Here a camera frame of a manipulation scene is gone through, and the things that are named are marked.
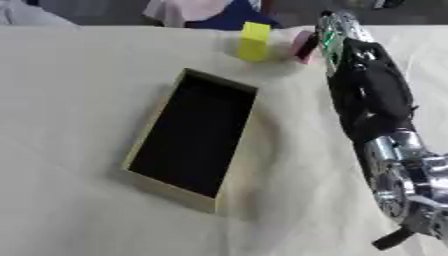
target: pink object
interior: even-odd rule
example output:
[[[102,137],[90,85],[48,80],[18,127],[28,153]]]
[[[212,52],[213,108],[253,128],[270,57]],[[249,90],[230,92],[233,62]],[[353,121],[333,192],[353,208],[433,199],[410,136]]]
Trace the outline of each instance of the pink object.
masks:
[[[305,42],[308,40],[310,35],[313,34],[313,32],[309,30],[302,30],[300,33],[296,36],[294,39],[294,42],[291,46],[290,54],[294,56],[300,63],[308,64],[308,62],[311,59],[311,54],[308,55],[305,59],[300,59],[296,56],[299,49],[305,44]]]

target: silver metal part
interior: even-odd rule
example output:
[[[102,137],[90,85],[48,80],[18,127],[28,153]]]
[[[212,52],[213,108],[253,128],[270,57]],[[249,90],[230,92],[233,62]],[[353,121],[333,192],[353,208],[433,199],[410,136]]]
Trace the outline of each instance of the silver metal part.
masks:
[[[429,152],[412,131],[378,137],[366,144],[365,153],[381,210],[448,245],[448,157]]]
[[[322,38],[319,46],[327,66],[327,76],[336,72],[344,48],[344,39],[352,38],[364,42],[374,42],[370,33],[359,24],[356,17],[347,11],[339,11],[319,19],[317,32]],[[357,53],[362,58],[375,59],[371,52]]]

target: white tablecloth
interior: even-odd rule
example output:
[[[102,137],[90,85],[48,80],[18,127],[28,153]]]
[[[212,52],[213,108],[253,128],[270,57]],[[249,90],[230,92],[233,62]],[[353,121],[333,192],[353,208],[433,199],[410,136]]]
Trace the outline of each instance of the white tablecloth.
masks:
[[[322,59],[280,60],[301,28],[273,32],[275,60],[232,56],[233,33],[163,28],[2,28],[0,255],[445,255],[393,231],[330,103]],[[421,106],[428,146],[448,151],[448,27],[375,27]],[[119,164],[185,67],[258,86],[248,168],[224,218],[137,191]]]

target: blue object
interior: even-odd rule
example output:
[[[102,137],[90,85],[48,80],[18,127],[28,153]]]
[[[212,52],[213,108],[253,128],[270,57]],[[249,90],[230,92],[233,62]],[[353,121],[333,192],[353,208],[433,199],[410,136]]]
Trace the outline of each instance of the blue object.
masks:
[[[278,22],[255,11],[248,0],[234,0],[221,13],[203,21],[188,21],[185,27],[239,31],[246,21],[282,28]]]

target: black plastic part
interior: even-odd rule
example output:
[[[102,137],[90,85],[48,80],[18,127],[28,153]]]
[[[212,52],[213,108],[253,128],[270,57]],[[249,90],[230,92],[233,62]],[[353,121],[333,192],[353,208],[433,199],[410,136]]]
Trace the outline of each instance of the black plastic part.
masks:
[[[197,73],[184,76],[129,170],[215,198],[257,89]]]
[[[323,11],[323,12],[320,13],[320,16],[321,16],[321,17],[324,17],[324,16],[331,16],[332,14],[333,14],[332,11],[325,10],[325,11]]]
[[[26,3],[33,6],[39,6],[40,0],[27,0]]]
[[[404,0],[386,0],[383,7],[384,8],[396,8],[404,3]]]
[[[414,184],[415,192],[426,198],[432,198],[432,187],[424,170],[425,166],[420,159],[403,160],[402,165],[409,171],[409,177]]]
[[[414,232],[410,231],[406,227],[401,227],[399,230],[393,232],[392,234],[374,241],[372,245],[375,246],[375,248],[377,248],[378,250],[384,251],[403,243],[406,239],[414,234]]]
[[[359,53],[364,52],[376,59],[362,58]],[[342,129],[370,180],[365,143],[398,130],[415,131],[411,91],[381,45],[350,38],[344,41],[339,67],[328,83]]]
[[[300,47],[299,51],[296,54],[297,58],[305,60],[313,52],[313,50],[316,49],[318,44],[319,44],[319,35],[316,32],[314,32],[308,37],[308,39],[302,45],[302,47]]]

